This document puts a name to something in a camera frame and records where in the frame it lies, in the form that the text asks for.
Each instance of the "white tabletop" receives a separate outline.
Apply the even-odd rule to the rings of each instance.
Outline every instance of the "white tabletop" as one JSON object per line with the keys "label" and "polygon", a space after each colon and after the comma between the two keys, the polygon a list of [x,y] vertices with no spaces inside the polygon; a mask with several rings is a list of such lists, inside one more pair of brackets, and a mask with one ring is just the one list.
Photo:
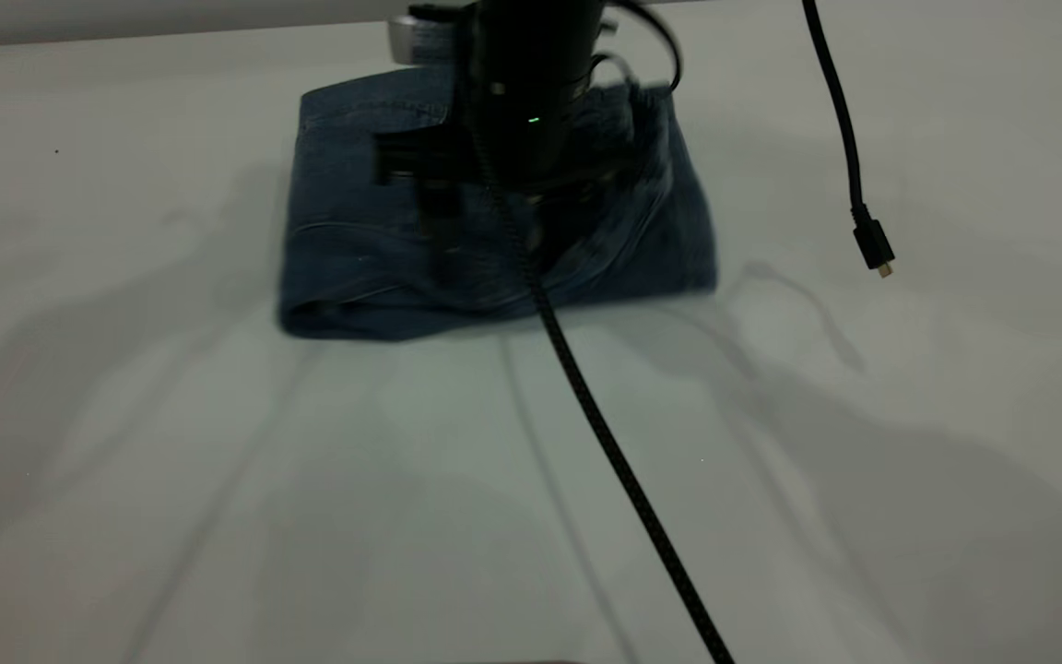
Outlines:
{"label": "white tabletop", "polygon": [[[661,12],[720,290],[564,320],[733,652],[1062,661],[1062,3],[823,3],[884,282],[798,3]],[[392,67],[0,47],[0,664],[707,661],[534,321],[275,327],[298,97]]]}

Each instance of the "wall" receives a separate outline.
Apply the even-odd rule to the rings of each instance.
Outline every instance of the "wall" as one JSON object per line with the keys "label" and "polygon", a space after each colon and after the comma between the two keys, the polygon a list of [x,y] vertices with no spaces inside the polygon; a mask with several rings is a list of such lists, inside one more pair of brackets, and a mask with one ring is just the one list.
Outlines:
{"label": "wall", "polygon": [[421,1],[0,0],[0,44],[374,21]]}

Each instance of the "folded jeans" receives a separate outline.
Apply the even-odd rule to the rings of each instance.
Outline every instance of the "folded jeans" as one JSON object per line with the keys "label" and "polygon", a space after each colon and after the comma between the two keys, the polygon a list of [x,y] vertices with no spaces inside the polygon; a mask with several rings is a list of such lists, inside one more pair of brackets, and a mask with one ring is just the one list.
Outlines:
{"label": "folded jeans", "polygon": [[[463,185],[459,248],[433,277],[412,184],[373,182],[373,135],[445,121],[451,83],[446,67],[410,68],[304,95],[278,303],[290,335],[405,340],[534,314],[480,185]],[[632,148],[637,168],[585,202],[507,197],[529,239],[538,223],[590,228],[543,274],[552,304],[715,289],[707,201],[666,88],[590,89],[565,158],[615,146]]]}

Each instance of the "blue jeans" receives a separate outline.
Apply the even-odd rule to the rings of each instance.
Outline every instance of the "blue jeans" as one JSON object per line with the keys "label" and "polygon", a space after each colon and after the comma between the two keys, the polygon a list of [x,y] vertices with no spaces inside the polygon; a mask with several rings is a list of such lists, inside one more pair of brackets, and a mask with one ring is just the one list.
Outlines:
{"label": "blue jeans", "polygon": [[[413,185],[373,185],[372,135],[439,124],[450,109],[450,88],[449,68],[410,68],[304,95],[278,311],[290,335],[396,341],[534,314],[480,186],[464,186],[459,249],[444,255],[434,278]],[[571,146],[596,154],[631,146],[639,167],[584,203],[535,207],[510,194],[528,238],[538,220],[590,227],[543,274],[552,304],[714,290],[707,201],[670,93],[593,88]]]}

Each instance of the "cable plug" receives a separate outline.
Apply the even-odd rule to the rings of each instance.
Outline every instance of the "cable plug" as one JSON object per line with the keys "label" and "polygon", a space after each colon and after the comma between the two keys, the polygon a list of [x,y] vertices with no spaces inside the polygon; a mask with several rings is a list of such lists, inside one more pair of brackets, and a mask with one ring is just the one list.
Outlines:
{"label": "cable plug", "polygon": [[863,203],[851,207],[851,216],[855,218],[855,241],[859,243],[862,259],[868,261],[868,269],[879,270],[879,276],[884,278],[891,276],[896,253],[892,252],[892,244],[888,241],[888,235],[884,234],[883,224],[871,218],[868,206]]}

